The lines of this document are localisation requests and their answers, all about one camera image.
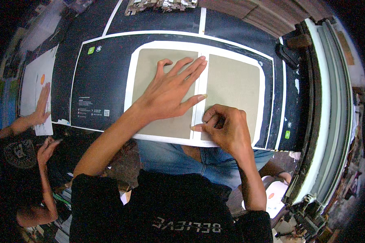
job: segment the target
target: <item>paper sheet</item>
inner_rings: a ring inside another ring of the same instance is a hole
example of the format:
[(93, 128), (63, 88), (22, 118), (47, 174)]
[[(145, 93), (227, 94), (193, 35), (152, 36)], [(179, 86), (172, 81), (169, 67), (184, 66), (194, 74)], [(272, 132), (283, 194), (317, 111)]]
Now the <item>paper sheet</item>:
[[(55, 54), (58, 46), (46, 51), (37, 59), (26, 66), (24, 79), (22, 84), (22, 93), (20, 101), (20, 115), (30, 115), (36, 110), (39, 95), (42, 88), (52, 82)], [(51, 111), (51, 90), (46, 104), (46, 112)], [(51, 115), (46, 122), (41, 125), (34, 126), (37, 136), (53, 135), (53, 126)]]

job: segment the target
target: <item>white paper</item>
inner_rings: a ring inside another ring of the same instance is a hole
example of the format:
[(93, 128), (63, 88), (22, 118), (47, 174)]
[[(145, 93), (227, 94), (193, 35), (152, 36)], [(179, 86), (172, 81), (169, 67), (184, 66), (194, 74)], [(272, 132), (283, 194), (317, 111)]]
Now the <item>white paper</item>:
[[(38, 99), (42, 88), (52, 82), (55, 54), (58, 46), (46, 51), (37, 59), (26, 66), (24, 72), (22, 93), (20, 101), (20, 115), (30, 115), (36, 110)], [(51, 90), (47, 100), (45, 112), (51, 111)], [(41, 125), (34, 126), (37, 136), (53, 135), (53, 126), (51, 115), (46, 122)]]
[[(172, 42), (172, 41), (153, 41), (150, 43), (146, 43), (139, 48), (137, 48), (131, 55), (131, 62), (130, 67), (128, 70), (128, 77), (127, 77), (127, 85), (126, 85), (126, 95), (125, 95), (125, 109), (126, 111), (132, 104), (133, 99), (133, 89), (134, 89), (134, 80), (135, 80), (135, 73), (136, 67), (139, 57), (139, 52), (142, 49), (172, 49), (172, 50), (182, 50), (182, 51), (196, 51), (198, 52), (198, 56), (205, 56), (209, 62), (209, 54), (215, 54), (217, 56), (223, 56), (226, 58), (234, 59), (237, 61), (241, 61), (253, 66), (256, 66), (260, 72), (260, 86), (259, 86), (259, 101), (258, 101), (258, 113), (257, 113), (257, 122), (256, 127), (254, 129), (254, 137), (252, 137), (252, 146), (253, 148), (255, 144), (258, 142), (260, 138), (261, 132), (261, 125), (263, 119), (263, 106), (264, 106), (264, 94), (265, 94), (265, 75), (263, 73), (263, 69), (261, 65), (258, 63), (257, 60), (250, 58), (248, 56), (244, 56), (239, 53), (235, 53), (232, 51), (228, 51), (225, 49), (206, 46), (202, 44), (196, 43), (189, 43), (189, 42)], [(195, 95), (197, 94), (206, 94), (207, 93), (207, 79), (208, 79), (208, 67), (207, 65), (204, 72), (200, 75), (200, 77), (196, 80), (195, 84)], [(198, 103), (197, 105), (193, 106), (193, 114), (192, 114), (192, 124), (200, 124), (202, 123), (202, 118), (205, 112), (205, 101)], [(182, 138), (172, 138), (166, 136), (155, 136), (155, 135), (146, 135), (146, 134), (135, 134), (133, 136), (135, 139), (143, 139), (143, 140), (150, 140), (156, 142), (165, 142), (165, 143), (176, 143), (182, 145), (189, 145), (195, 147), (218, 147), (216, 143), (212, 141), (201, 140), (201, 133), (200, 132), (192, 132), (190, 139), (182, 139)]]
[(276, 217), (284, 206), (281, 199), (287, 191), (287, 188), (288, 186), (286, 184), (275, 181), (266, 189), (266, 211), (271, 218)]

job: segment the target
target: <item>orange circle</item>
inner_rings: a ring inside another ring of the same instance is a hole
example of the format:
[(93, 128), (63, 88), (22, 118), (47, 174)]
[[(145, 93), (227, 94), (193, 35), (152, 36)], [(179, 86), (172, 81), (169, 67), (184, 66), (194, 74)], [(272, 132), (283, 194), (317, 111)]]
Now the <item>orange circle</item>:
[(45, 82), (45, 75), (42, 75), (42, 78), (40, 78), (40, 84), (43, 85)]

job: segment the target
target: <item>jeans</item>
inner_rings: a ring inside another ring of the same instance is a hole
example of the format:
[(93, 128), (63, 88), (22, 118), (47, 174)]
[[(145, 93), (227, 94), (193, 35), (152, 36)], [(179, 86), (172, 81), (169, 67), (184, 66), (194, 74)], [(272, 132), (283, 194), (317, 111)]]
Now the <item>jeans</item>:
[[(186, 155), (180, 145), (146, 140), (136, 140), (139, 157), (147, 172), (170, 175), (196, 173), (212, 183), (226, 185), (235, 190), (240, 184), (240, 175), (235, 159), (221, 148), (200, 148), (202, 162)], [(270, 158), (272, 151), (254, 150), (257, 169), (260, 170)]]

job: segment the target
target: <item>white border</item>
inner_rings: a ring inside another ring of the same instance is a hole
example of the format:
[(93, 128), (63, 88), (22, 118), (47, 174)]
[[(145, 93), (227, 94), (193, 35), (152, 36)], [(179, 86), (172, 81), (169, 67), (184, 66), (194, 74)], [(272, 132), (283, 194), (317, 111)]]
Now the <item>white border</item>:
[(204, 35), (206, 16), (207, 16), (207, 9), (202, 8), (202, 11), (200, 13), (199, 35)]
[[(126, 95), (125, 95), (125, 105), (124, 105), (124, 112), (126, 112), (127, 109), (130, 108), (132, 104), (132, 94), (134, 90), (134, 79), (135, 79), (135, 73), (136, 73), (136, 65), (138, 62), (138, 56), (139, 52), (142, 49), (169, 49), (169, 50), (181, 50), (181, 51), (197, 51), (199, 53), (199, 56), (206, 56), (207, 60), (209, 60), (209, 54), (214, 54), (217, 56), (223, 56), (226, 58), (231, 58), (234, 60), (242, 61), (244, 63), (248, 63), (250, 65), (256, 66), (259, 69), (260, 72), (260, 87), (259, 87), (259, 98), (258, 98), (258, 111), (257, 111), (257, 121), (256, 121), (256, 127), (254, 132), (254, 138), (252, 141), (252, 145), (254, 146), (258, 140), (260, 139), (260, 133), (261, 133), (261, 126), (262, 126), (262, 119), (263, 119), (263, 107), (265, 102), (265, 74), (263, 72), (263, 69), (261, 65), (258, 63), (257, 60), (250, 58), (248, 56), (244, 56), (242, 54), (225, 50), (218, 47), (213, 46), (207, 46), (203, 44), (197, 44), (197, 43), (191, 43), (191, 42), (177, 42), (177, 41), (153, 41), (150, 43), (143, 44), (142, 46), (138, 47), (131, 55), (131, 61), (130, 61), (130, 67), (128, 69), (128, 76), (127, 76), (127, 85), (126, 85)], [(207, 92), (207, 79), (208, 79), (208, 66), (203, 71), (202, 75), (199, 77), (199, 79), (196, 81), (198, 85), (195, 85), (195, 94), (205, 94)], [(200, 102), (199, 104), (195, 105), (193, 107), (193, 118), (195, 119), (195, 124), (202, 123), (201, 119), (205, 112), (205, 102)], [(146, 140), (152, 140), (155, 141), (155, 137), (160, 136), (153, 136), (153, 135), (145, 135), (141, 134), (141, 136), (136, 136), (134, 138), (138, 139), (146, 139)], [(170, 139), (163, 139), (165, 137), (162, 137), (162, 139), (157, 139), (156, 141), (160, 142), (167, 142)], [(190, 139), (184, 139), (185, 145), (191, 145), (191, 146), (197, 146), (198, 142), (195, 142), (195, 145), (192, 143), (193, 140), (195, 141), (203, 141), (201, 139), (201, 133), (195, 132), (195, 136), (193, 133), (190, 135)], [(171, 143), (181, 143), (183, 140), (176, 139), (172, 140)], [(207, 143), (200, 143), (200, 147), (205, 147), (205, 144)], [(211, 142), (211, 147), (216, 146), (215, 143)]]
[(272, 72), (273, 72), (273, 91), (272, 91), (272, 113), (271, 113), (271, 119), (269, 120), (269, 129), (268, 129), (268, 136), (266, 138), (266, 143), (265, 143), (265, 149), (267, 149), (268, 147), (268, 142), (269, 142), (269, 137), (271, 136), (271, 126), (272, 126), (272, 118), (273, 118), (273, 106), (274, 106), (274, 62), (272, 61)]
[[(284, 45), (284, 42), (282, 41), (282, 37), (279, 38), (281, 45)], [(282, 136), (282, 129), (284, 127), (284, 118), (285, 118), (285, 105), (287, 103), (287, 69), (285, 66), (285, 61), (282, 61), (282, 76), (283, 76), (283, 87), (282, 87), (282, 108), (281, 108), (281, 120), (280, 120), (280, 127), (279, 127), (279, 133), (277, 135), (277, 141), (276, 146), (274, 147), (274, 150), (279, 149), (280, 140)]]
[(328, 71), (328, 65), (326, 60), (325, 51), (323, 49), (323, 44), (320, 39), (317, 26), (310, 19), (304, 20), (307, 24), (308, 30), (311, 34), (312, 44), (314, 45), (316, 57), (318, 59), (320, 79), (322, 85), (322, 100), (321, 100), (321, 116), (319, 124), (319, 134), (316, 140), (316, 148), (314, 152), (314, 157), (312, 158), (311, 166), (307, 172), (307, 176), (304, 179), (302, 187), (300, 188), (299, 194), (293, 201), (293, 205), (301, 202), (305, 195), (311, 192), (312, 187), (315, 184), (316, 177), (319, 173), (319, 168), (321, 166), (323, 155), (326, 150), (327, 138), (330, 126), (330, 110), (331, 110), (331, 88), (330, 88), (330, 75)]
[(107, 34), (108, 29), (109, 29), (109, 27), (110, 27), (110, 25), (112, 23), (112, 20), (114, 19), (115, 14), (116, 14), (117, 10), (119, 9), (120, 5), (122, 4), (122, 2), (123, 2), (123, 0), (119, 0), (119, 2), (117, 2), (116, 6), (115, 6), (114, 10), (112, 11), (111, 16), (108, 19), (108, 22), (107, 22), (107, 24), (106, 24), (106, 26), (104, 28), (104, 31), (103, 31), (102, 36), (105, 36)]
[(229, 41), (229, 40), (223, 40), (223, 39), (213, 37), (213, 36), (209, 36), (209, 35), (200, 35), (198, 33), (182, 32), (182, 31), (171, 31), (171, 30), (141, 30), (141, 31), (115, 33), (115, 34), (101, 36), (101, 37), (97, 37), (97, 38), (94, 38), (94, 39), (91, 39), (91, 40), (84, 41), (83, 45), (87, 44), (87, 43), (90, 43), (90, 42), (97, 41), (97, 40), (110, 38), (110, 37), (124, 36), (124, 35), (143, 35), (143, 34), (185, 35), (185, 36), (200, 37), (200, 38), (205, 38), (205, 39), (209, 39), (209, 40), (219, 41), (219, 42), (223, 42), (223, 43), (226, 43), (226, 44), (229, 44), (229, 45), (240, 47), (242, 49), (246, 49), (246, 50), (251, 51), (253, 53), (256, 53), (260, 56), (263, 56), (263, 57), (265, 57), (265, 58), (267, 58), (267, 59), (269, 59), (273, 62), (273, 58), (271, 56), (268, 56), (268, 55), (266, 55), (266, 54), (264, 54), (260, 51), (257, 51), (257, 50), (255, 50), (251, 47), (244, 46), (244, 45), (241, 45), (241, 44), (236, 43), (236, 42), (232, 42), (232, 41)]
[(69, 124), (72, 124), (72, 93), (73, 93), (73, 83), (74, 83), (74, 75), (76, 74), (78, 59), (80, 58), (81, 50), (83, 49), (83, 45), (81, 45), (80, 51), (78, 52), (76, 65), (74, 66), (74, 73), (72, 79), (72, 89), (70, 90), (70, 99), (69, 99)]

